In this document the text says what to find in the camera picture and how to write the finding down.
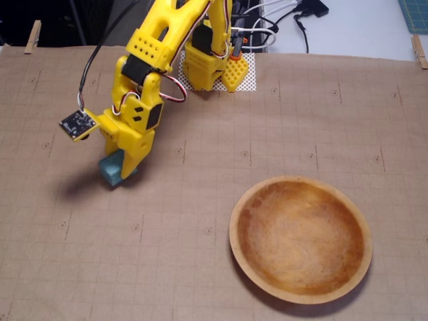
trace wooden clothespin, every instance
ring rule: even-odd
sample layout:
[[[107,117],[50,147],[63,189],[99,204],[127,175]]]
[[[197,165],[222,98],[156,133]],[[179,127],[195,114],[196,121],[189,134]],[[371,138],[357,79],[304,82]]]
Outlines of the wooden clothespin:
[[[422,43],[419,39],[419,35],[413,35],[412,37],[413,51],[415,52],[417,61],[421,64],[422,69],[428,69],[428,62],[425,58],[425,52],[423,52]]]
[[[31,29],[27,46],[25,47],[25,50],[24,50],[25,54],[32,54],[34,48],[37,47],[37,43],[39,42],[40,29],[41,29],[41,21],[40,20],[34,21],[33,29]]]

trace white cable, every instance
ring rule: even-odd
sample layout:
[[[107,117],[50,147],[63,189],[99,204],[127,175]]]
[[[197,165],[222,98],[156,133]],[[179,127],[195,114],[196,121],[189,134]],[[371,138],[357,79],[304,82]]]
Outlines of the white cable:
[[[227,55],[229,54],[229,45],[227,45],[227,40],[226,40],[226,42],[225,42],[225,44],[226,44],[226,53],[224,54],[224,55],[217,55],[214,51],[211,51],[211,53],[214,55],[214,56],[216,56],[217,58],[225,58],[225,57],[227,57]]]
[[[133,91],[127,92],[125,95],[123,95],[123,97],[122,97],[122,99],[120,101],[120,105],[119,105],[118,111],[116,111],[116,108],[114,107],[114,105],[112,106],[113,114],[115,114],[116,116],[120,115],[120,111],[122,109],[122,105],[126,102],[126,99],[128,99],[128,97],[131,96],[131,95],[136,96],[137,99],[140,100],[140,95],[138,95],[136,92],[133,92]]]
[[[257,46],[252,46],[252,45],[244,45],[241,48],[242,49],[263,49],[263,48],[267,48],[270,45],[273,45],[276,41],[276,34],[271,30],[271,29],[266,29],[266,28],[251,28],[251,29],[246,29],[246,28],[237,28],[237,27],[232,27],[232,30],[240,32],[240,31],[248,31],[248,32],[255,32],[255,31],[263,31],[263,32],[268,32],[270,33],[273,37],[274,40],[272,40],[270,43],[266,43],[264,45],[257,45]]]
[[[81,112],[85,110],[85,102],[83,100],[82,92],[78,92],[78,105]]]
[[[249,9],[245,10],[242,14],[245,15],[245,14],[249,13],[250,11],[253,11],[254,9],[257,9],[259,7],[264,7],[265,5],[273,5],[274,3],[278,3],[281,1],[284,1],[284,0],[273,0],[273,1],[270,1],[267,3],[260,3],[259,5],[255,5],[254,7],[251,7]]]
[[[272,13],[278,12],[279,10],[282,10],[282,9],[285,9],[287,7],[291,7],[292,5],[297,5],[297,4],[298,4],[298,2],[296,0],[293,0],[289,3],[286,3],[285,5],[281,5],[278,8],[269,11],[268,13],[265,13],[264,15],[262,15],[262,17],[266,18],[268,15],[271,15]],[[259,18],[255,21],[253,28],[256,27],[256,25],[259,23],[260,20],[261,19]],[[249,37],[249,46],[253,47],[253,36],[252,35]]]
[[[187,99],[187,91],[186,88],[182,85],[182,83],[180,83],[180,81],[172,76],[168,76],[168,75],[164,75],[164,74],[160,74],[161,76],[164,76],[166,78],[168,78],[169,80],[172,80],[174,82],[174,84],[177,85],[177,87],[179,88],[179,90],[181,91],[181,93],[183,94],[183,98],[175,98],[163,93],[159,93],[159,96],[166,99],[166,100],[170,100],[172,102],[185,102]]]

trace bowl rim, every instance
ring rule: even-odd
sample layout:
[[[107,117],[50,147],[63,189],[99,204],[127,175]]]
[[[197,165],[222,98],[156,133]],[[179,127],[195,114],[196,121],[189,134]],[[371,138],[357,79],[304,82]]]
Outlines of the bowl rim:
[[[349,281],[346,282],[340,288],[334,290],[333,292],[311,296],[306,294],[305,295],[294,294],[289,291],[275,288],[271,284],[267,283],[264,279],[262,279],[251,268],[250,264],[248,263],[247,259],[245,258],[242,252],[241,246],[239,244],[237,227],[238,227],[240,213],[242,212],[243,207],[248,202],[248,200],[254,194],[256,194],[260,189],[279,182],[307,183],[315,187],[318,187],[323,191],[326,191],[327,193],[330,193],[332,196],[336,197],[340,202],[342,202],[350,210],[350,212],[354,215],[356,221],[360,225],[360,228],[362,231],[362,239],[364,241],[364,255],[362,257],[361,264],[357,269],[356,273],[349,279]],[[237,260],[239,266],[245,272],[245,274],[250,278],[251,281],[257,284],[261,289],[263,289],[267,293],[279,299],[293,302],[293,303],[298,303],[298,304],[327,303],[349,293],[361,282],[366,272],[368,271],[368,268],[370,266],[370,262],[372,259],[372,252],[373,252],[372,237],[371,237],[370,229],[368,227],[368,223],[366,222],[366,219],[364,218],[364,216],[362,215],[358,207],[347,196],[345,196],[345,194],[340,192],[338,189],[335,189],[334,187],[327,185],[326,183],[317,181],[315,179],[311,179],[308,177],[301,177],[301,176],[290,176],[290,175],[284,175],[284,176],[278,176],[278,177],[272,177],[270,179],[266,179],[262,182],[255,184],[253,187],[251,187],[248,191],[246,191],[242,195],[242,197],[238,200],[238,202],[236,203],[235,207],[232,210],[232,214],[229,222],[229,240],[230,240],[230,245],[232,248],[232,252],[235,256],[235,259]]]

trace white perforated mat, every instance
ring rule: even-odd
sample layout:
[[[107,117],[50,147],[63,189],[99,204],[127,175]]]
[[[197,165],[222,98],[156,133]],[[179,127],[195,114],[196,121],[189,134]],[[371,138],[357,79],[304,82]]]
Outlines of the white perforated mat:
[[[185,52],[181,52],[180,56],[180,68],[179,68],[179,80],[188,90],[193,90],[192,85],[187,80],[186,76],[183,73],[183,62],[185,60]],[[248,75],[244,78],[243,82],[236,89],[238,92],[255,92],[257,90],[257,82],[255,80],[255,60],[254,53],[243,53],[243,57],[247,60],[249,65]],[[214,83],[213,90],[221,90],[226,92],[227,89],[221,82],[220,78],[217,79]]]

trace white table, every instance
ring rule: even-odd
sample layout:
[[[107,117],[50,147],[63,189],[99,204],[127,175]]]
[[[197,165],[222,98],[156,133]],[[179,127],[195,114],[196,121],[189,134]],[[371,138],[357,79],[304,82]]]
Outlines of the white table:
[[[268,5],[271,11],[289,0]],[[324,17],[301,18],[308,32],[311,54],[361,56],[394,60],[415,60],[411,33],[407,29],[398,0],[322,0],[330,9]],[[268,16],[276,21],[292,7]],[[421,36],[425,53],[428,35]],[[275,44],[268,52],[303,53],[304,38],[293,15],[280,23]]]

